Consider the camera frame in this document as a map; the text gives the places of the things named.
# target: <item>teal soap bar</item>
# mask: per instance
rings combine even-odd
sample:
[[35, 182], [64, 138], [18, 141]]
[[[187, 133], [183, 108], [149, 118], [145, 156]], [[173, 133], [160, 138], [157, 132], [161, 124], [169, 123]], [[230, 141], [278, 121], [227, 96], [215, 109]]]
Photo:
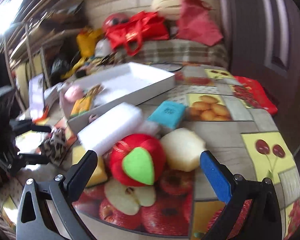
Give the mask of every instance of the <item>teal soap bar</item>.
[[148, 120], [175, 130], [186, 110], [186, 106], [172, 101], [164, 101], [149, 117]]

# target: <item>yellow sponge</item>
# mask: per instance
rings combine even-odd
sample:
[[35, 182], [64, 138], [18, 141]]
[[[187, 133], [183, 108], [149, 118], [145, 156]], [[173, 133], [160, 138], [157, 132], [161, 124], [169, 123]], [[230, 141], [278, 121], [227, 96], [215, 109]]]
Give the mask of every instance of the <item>yellow sponge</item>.
[[[72, 150], [72, 165], [77, 164], [81, 158], [85, 155], [86, 150], [82, 146], [76, 146]], [[98, 165], [94, 170], [90, 180], [88, 181], [86, 187], [92, 187], [94, 185], [105, 182], [108, 179], [108, 176], [105, 172], [105, 164], [103, 158], [98, 157]]]

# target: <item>metal bolt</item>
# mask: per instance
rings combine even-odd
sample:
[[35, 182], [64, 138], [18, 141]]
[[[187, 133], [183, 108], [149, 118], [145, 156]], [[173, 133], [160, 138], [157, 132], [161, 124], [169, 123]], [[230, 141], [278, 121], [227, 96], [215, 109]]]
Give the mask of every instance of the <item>metal bolt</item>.
[[271, 184], [271, 183], [272, 183], [272, 180], [269, 179], [269, 178], [265, 178], [265, 183], [266, 183], [266, 184]]
[[243, 177], [240, 174], [235, 174], [234, 179], [238, 180], [238, 181], [241, 181], [241, 180], [243, 180]]
[[31, 185], [33, 183], [33, 179], [28, 179], [26, 183], [27, 185]]
[[63, 179], [63, 175], [62, 174], [58, 174], [57, 176], [54, 177], [55, 181], [61, 181]]

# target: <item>plaid couch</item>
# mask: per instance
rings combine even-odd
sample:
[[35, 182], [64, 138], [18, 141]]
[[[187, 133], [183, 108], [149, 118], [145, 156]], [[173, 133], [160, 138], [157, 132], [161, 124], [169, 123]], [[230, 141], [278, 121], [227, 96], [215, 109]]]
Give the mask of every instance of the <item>plaid couch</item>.
[[228, 69], [229, 58], [226, 47], [217, 44], [209, 47], [201, 43], [172, 39], [167, 41], [145, 41], [141, 51], [133, 57], [127, 55], [124, 48], [119, 48], [116, 62], [192, 62], [224, 67]]

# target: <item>red helmet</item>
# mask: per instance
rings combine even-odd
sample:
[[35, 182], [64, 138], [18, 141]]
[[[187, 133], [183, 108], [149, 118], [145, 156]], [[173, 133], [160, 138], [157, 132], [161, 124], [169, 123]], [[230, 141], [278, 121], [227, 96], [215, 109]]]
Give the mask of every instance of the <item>red helmet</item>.
[[114, 13], [103, 22], [102, 29], [106, 32], [110, 26], [117, 25], [119, 23], [126, 23], [128, 21], [129, 17], [125, 13]]

